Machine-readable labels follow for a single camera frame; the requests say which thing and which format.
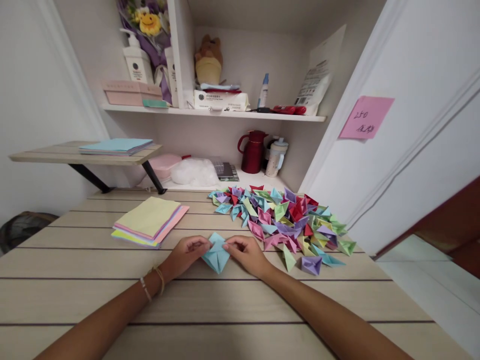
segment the black bag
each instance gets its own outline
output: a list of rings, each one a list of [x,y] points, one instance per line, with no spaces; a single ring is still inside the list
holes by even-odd
[[[58,218],[46,212],[31,211],[24,211],[11,218],[0,228],[1,251],[8,253]]]

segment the cabinet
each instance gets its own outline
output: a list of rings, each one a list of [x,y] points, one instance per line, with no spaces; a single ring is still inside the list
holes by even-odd
[[[238,139],[248,130],[262,130],[289,143],[283,168],[271,184],[262,174],[240,174],[240,183],[285,184],[298,191],[385,1],[169,0],[178,109],[108,104],[102,81],[130,78],[122,54],[128,42],[119,31],[116,0],[54,0],[54,4],[110,137],[150,138],[166,153],[221,156],[239,169]],[[218,114],[189,108],[195,86],[194,53],[203,35],[220,37],[221,78],[240,83],[252,108],[264,74],[269,73],[267,106],[273,107],[295,101],[312,49],[343,25],[336,70],[317,116]],[[129,184],[136,185],[140,176],[129,174]]]

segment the tissue box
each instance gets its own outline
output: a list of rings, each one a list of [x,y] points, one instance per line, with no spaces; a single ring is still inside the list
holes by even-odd
[[[229,108],[229,111],[246,111],[249,104],[249,96],[246,92],[205,92],[201,90],[193,91],[193,107],[195,109],[222,110]]]
[[[112,105],[144,106],[143,100],[163,100],[162,89],[153,84],[109,80],[102,87]]]

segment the pile of origami pieces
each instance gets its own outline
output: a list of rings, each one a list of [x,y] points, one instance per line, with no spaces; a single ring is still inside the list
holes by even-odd
[[[332,215],[328,206],[321,206],[308,195],[297,196],[288,188],[280,192],[264,186],[228,187],[212,191],[208,197],[217,206],[215,212],[229,214],[232,221],[241,218],[241,227],[248,226],[253,236],[263,242],[263,250],[277,247],[283,251],[287,271],[297,263],[292,253],[301,252],[301,269],[319,275],[321,265],[338,267],[344,262],[322,248],[352,255],[356,242],[341,239],[347,234],[346,224]]]

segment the bracelet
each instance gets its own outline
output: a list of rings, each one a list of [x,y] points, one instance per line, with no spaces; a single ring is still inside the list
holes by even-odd
[[[164,293],[164,289],[165,289],[165,280],[164,280],[164,275],[162,274],[162,272],[160,271],[160,269],[158,268],[158,266],[154,266],[151,268],[150,272],[152,270],[155,270],[155,272],[158,274],[158,276],[160,277],[160,280],[161,280],[161,290],[160,290],[160,296],[162,296],[162,294]]]
[[[148,298],[148,302],[151,303],[152,302],[152,297],[150,296],[149,291],[147,289],[147,286],[145,285],[145,280],[144,280],[143,276],[140,278],[140,283],[141,283],[141,287],[143,288],[143,290],[145,290],[145,294],[146,294],[146,297]]]

